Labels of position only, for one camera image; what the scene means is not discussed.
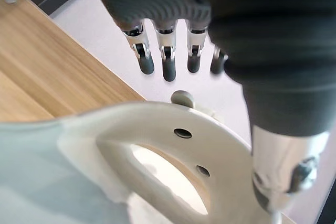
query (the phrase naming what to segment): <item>wooden tabletop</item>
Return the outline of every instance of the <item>wooden tabletop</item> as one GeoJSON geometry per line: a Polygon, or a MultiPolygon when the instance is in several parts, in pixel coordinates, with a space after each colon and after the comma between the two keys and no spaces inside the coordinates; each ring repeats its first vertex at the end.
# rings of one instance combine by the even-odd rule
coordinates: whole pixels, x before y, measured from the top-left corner
{"type": "Polygon", "coordinates": [[[0,122],[141,100],[30,0],[0,0],[0,122]]]}

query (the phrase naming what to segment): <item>hole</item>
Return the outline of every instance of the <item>hole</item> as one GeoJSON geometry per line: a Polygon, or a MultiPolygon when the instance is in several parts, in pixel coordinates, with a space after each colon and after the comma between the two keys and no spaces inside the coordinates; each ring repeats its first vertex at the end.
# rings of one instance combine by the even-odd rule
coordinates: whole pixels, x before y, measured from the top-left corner
{"type": "Polygon", "coordinates": [[[185,129],[174,129],[174,133],[181,138],[191,138],[192,135],[185,129]]]}
{"type": "Polygon", "coordinates": [[[207,177],[210,177],[210,173],[209,171],[204,168],[203,166],[200,166],[200,165],[197,165],[197,170],[202,173],[203,175],[207,176],[207,177]]]}
{"type": "Polygon", "coordinates": [[[207,215],[206,207],[196,188],[174,165],[159,154],[138,145],[131,146],[134,157],[168,187],[179,201],[184,202],[202,215],[207,215]]]}

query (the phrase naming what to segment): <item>white plastic part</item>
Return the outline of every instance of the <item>white plastic part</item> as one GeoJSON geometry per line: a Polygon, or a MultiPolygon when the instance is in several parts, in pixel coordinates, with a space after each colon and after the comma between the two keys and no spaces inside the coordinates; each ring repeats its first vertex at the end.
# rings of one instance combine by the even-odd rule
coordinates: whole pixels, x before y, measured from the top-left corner
{"type": "Polygon", "coordinates": [[[187,29],[187,48],[189,56],[193,54],[192,52],[193,46],[198,46],[197,56],[201,56],[205,38],[206,38],[206,32],[201,34],[194,34],[190,31],[189,28],[187,29]]]}
{"type": "Polygon", "coordinates": [[[269,211],[283,209],[292,200],[293,195],[288,193],[292,173],[308,158],[314,159],[314,165],[300,184],[300,190],[313,185],[328,137],[329,132],[307,137],[286,136],[253,126],[253,169],[259,177],[253,179],[259,191],[268,198],[269,211]]]}
{"type": "Polygon", "coordinates": [[[2,123],[0,159],[2,223],[129,224],[135,207],[146,211],[146,224],[159,223],[153,209],[129,206],[133,192],[176,224],[279,223],[255,199],[248,147],[212,117],[181,105],[127,103],[50,122],[2,123]],[[203,188],[208,215],[174,196],[132,145],[176,160],[203,188]]]}

